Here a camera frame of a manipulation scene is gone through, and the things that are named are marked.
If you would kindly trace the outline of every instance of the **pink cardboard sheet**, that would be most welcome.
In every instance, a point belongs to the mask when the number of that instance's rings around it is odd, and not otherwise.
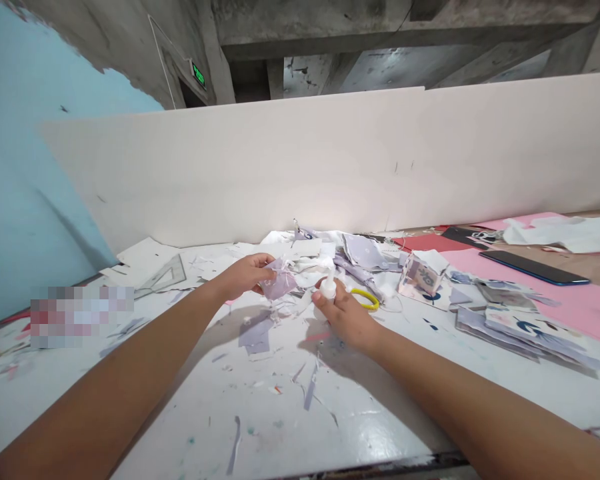
[[[468,249],[443,252],[442,256],[460,271],[469,272],[484,279],[522,283],[542,296],[560,302],[561,305],[558,307],[550,307],[542,303],[538,303],[537,307],[543,315],[600,341],[599,285],[558,287],[493,260],[480,257],[478,253],[480,253],[479,250]]]
[[[564,215],[560,215],[559,213],[554,212],[544,212],[544,213],[534,213],[532,215],[522,215],[521,217],[511,217],[514,220],[518,220],[518,222],[522,222],[525,224],[526,228],[531,226],[531,221],[536,220],[538,218],[550,218],[550,217],[564,217]],[[509,226],[508,223],[505,223],[506,219],[502,220],[491,220],[488,222],[482,223],[474,223],[473,225],[476,227],[488,228],[491,230],[504,230]]]

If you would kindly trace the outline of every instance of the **hand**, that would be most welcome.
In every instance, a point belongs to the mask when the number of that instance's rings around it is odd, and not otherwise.
[[[320,287],[322,280],[315,286]],[[333,303],[317,291],[311,296],[313,304],[324,313],[338,337],[346,344],[368,355],[378,344],[378,337],[383,327],[371,318],[367,310],[352,294],[347,292],[340,280],[336,279],[335,284]]]
[[[238,260],[210,283],[216,285],[226,300],[235,300],[247,290],[262,295],[262,288],[258,283],[275,279],[275,272],[263,267],[274,260],[275,258],[268,253],[248,255]]]

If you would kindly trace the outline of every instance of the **green exit sign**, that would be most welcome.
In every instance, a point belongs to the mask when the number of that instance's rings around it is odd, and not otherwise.
[[[204,90],[207,89],[207,82],[205,80],[205,76],[202,74],[202,72],[198,69],[198,67],[195,66],[195,63],[192,62],[191,60],[189,60],[190,64],[191,64],[191,74],[194,76],[194,78],[196,80],[198,80],[198,83],[200,85],[202,85],[202,88],[204,88]]]

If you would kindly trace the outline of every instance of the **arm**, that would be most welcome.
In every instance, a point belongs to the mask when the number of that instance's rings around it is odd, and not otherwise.
[[[338,282],[313,301],[447,432],[484,479],[600,479],[600,441],[542,407],[375,322]]]
[[[0,453],[0,479],[104,479],[226,300],[275,273],[250,255],[108,354]]]

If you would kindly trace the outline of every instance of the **black phone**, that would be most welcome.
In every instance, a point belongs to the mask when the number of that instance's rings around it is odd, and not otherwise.
[[[590,280],[581,277],[580,275],[550,267],[543,263],[529,260],[503,250],[480,252],[480,256],[502,263],[512,269],[521,271],[522,273],[526,273],[554,285],[586,285],[591,283]]]

